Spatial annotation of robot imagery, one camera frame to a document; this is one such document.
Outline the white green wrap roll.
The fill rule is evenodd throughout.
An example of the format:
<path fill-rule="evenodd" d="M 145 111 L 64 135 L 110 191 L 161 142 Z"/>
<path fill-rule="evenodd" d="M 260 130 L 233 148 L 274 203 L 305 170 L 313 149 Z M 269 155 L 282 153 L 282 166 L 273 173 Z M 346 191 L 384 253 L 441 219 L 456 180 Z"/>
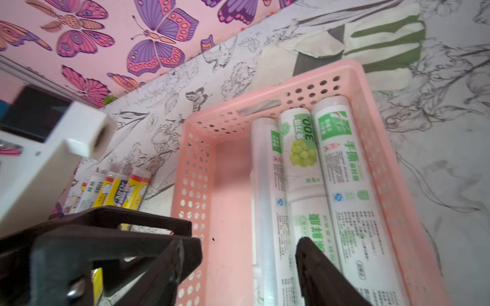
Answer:
<path fill-rule="evenodd" d="M 325 98 L 311 114 L 343 275 L 371 305 L 409 305 L 349 100 Z"/>

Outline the clear film wrap roll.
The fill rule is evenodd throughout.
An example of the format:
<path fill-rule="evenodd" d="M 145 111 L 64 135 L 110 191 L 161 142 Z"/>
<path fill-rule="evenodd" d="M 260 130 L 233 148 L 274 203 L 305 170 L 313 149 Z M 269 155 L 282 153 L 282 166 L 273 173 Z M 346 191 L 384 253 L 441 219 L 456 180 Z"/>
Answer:
<path fill-rule="evenodd" d="M 302 305 L 285 194 L 278 123 L 251 124 L 254 279 L 257 305 Z"/>

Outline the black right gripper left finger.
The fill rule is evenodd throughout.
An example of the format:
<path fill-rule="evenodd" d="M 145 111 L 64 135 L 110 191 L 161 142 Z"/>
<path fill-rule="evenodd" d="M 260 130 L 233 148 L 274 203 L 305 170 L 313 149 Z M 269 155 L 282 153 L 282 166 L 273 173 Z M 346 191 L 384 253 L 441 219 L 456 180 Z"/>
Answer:
<path fill-rule="evenodd" d="M 93 305 L 129 286 L 119 305 L 174 305 L 202 263 L 189 221 L 106 206 L 52 219 L 1 239 L 2 305 Z"/>

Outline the pink plastic basket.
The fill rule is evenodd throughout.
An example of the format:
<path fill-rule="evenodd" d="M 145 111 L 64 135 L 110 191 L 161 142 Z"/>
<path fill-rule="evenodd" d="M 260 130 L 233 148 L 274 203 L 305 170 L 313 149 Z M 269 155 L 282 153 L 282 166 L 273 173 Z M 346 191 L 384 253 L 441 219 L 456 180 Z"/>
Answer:
<path fill-rule="evenodd" d="M 171 214 L 192 222 L 202 264 L 179 305 L 252 305 L 250 124 L 320 100 L 348 98 L 411 305 L 448 305 L 435 257 L 399 169 L 362 66 L 343 60 L 191 114 L 182 128 Z"/>

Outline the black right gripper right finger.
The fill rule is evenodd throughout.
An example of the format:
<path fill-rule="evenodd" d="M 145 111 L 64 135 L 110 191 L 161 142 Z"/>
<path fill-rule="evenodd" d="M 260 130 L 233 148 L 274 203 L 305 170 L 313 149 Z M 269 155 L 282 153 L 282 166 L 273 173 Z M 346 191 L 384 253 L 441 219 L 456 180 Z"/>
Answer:
<path fill-rule="evenodd" d="M 308 237 L 302 237 L 297 244 L 296 264 L 306 305 L 369 306 L 370 303 Z"/>

